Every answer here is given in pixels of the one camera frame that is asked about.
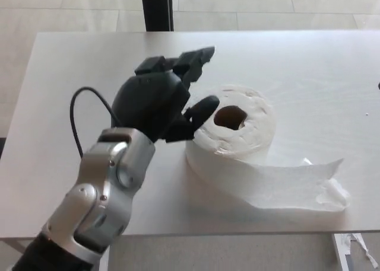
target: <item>white paper scrap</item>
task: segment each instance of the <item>white paper scrap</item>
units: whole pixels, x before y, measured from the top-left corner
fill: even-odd
[[[363,248],[363,250],[366,252],[366,257],[371,262],[374,269],[378,269],[379,264],[376,262],[376,260],[369,254],[368,248],[364,242],[364,239],[362,237],[362,234],[341,234],[341,243],[344,248],[344,254],[350,255],[351,254],[351,240],[356,240],[360,246]]]

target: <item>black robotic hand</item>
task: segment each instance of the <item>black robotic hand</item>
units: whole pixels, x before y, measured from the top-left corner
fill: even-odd
[[[214,47],[182,53],[178,58],[147,58],[120,88],[112,110],[123,127],[133,127],[152,142],[177,142],[194,138],[194,132],[219,105],[208,96],[182,114],[189,100],[189,87],[199,79]]]

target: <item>white tissue paper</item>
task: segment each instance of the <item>white tissue paper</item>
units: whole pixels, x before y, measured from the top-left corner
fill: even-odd
[[[299,167],[264,166],[276,131],[269,102],[250,88],[225,85],[191,103],[210,94],[220,99],[220,105],[194,140],[186,143],[189,165],[202,179],[257,208],[338,212],[348,206],[348,192],[332,178],[343,160]],[[220,109],[227,112],[225,117],[238,121],[240,117],[241,122],[234,129],[222,126]]]

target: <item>silver robotic arm segment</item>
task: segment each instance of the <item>silver robotic arm segment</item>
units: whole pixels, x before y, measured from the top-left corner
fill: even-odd
[[[128,226],[132,200],[141,188],[155,152],[154,143],[191,140],[219,105],[208,96],[186,109],[189,87],[199,79],[214,48],[182,53],[178,58],[147,58],[118,91],[112,109],[93,88],[82,87],[70,104],[78,151],[74,103],[94,92],[112,116],[111,129],[82,157],[77,182],[27,247],[13,271],[89,271]]]
[[[99,262],[127,227],[132,199],[154,152],[152,141],[139,130],[104,130],[84,154],[76,184],[44,225],[43,234],[85,262]]]

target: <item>white table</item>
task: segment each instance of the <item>white table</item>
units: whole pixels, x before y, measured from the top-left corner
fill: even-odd
[[[31,238],[73,185],[80,158],[69,101],[83,85],[111,103],[148,56],[215,46],[193,92],[241,84],[266,95],[278,117],[272,164],[345,158],[338,181],[345,213],[264,212],[204,185],[184,144],[157,144],[125,235],[379,231],[380,32],[42,33],[37,36],[0,162],[0,238]],[[85,93],[76,102],[89,148],[110,117]]]

